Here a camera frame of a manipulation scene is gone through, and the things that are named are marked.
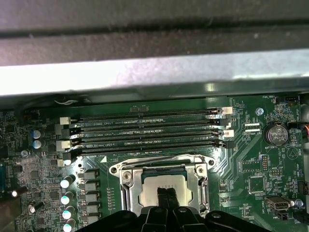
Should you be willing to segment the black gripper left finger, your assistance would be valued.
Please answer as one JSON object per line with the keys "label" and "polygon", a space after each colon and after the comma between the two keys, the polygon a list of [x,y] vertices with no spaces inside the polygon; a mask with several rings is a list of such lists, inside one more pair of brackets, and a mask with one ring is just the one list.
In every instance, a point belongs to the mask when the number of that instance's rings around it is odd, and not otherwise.
{"label": "black gripper left finger", "polygon": [[131,211],[118,211],[79,229],[79,232],[165,232],[168,222],[169,189],[158,188],[159,206],[148,206],[137,216]]}

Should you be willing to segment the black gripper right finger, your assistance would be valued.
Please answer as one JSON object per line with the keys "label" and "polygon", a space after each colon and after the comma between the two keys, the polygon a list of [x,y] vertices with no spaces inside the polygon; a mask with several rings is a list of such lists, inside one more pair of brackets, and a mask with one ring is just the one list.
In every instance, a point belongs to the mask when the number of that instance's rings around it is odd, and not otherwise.
{"label": "black gripper right finger", "polygon": [[168,206],[175,227],[180,232],[264,232],[265,229],[223,211],[211,211],[205,217],[181,206],[176,190],[168,189]]}

